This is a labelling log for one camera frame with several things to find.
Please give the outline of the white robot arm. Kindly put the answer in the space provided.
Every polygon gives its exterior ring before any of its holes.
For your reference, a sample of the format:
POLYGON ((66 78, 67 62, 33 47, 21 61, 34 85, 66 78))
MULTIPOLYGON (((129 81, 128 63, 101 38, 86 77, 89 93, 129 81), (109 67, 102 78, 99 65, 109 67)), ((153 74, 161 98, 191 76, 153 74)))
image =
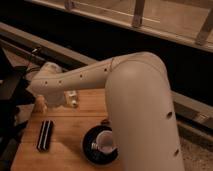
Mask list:
POLYGON ((157 55, 132 53, 69 72, 47 62, 30 87, 50 106, 62 105, 69 90, 105 90, 110 124, 86 133, 82 147, 90 162, 120 159, 123 171, 185 171, 167 70, 157 55))

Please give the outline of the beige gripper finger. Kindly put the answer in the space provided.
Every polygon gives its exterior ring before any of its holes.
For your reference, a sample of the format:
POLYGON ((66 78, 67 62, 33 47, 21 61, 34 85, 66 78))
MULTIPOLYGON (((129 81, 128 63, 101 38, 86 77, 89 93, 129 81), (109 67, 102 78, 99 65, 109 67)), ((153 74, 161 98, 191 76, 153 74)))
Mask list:
POLYGON ((42 95, 38 95, 35 101, 34 111, 36 113, 44 113, 47 109, 45 98, 42 95))

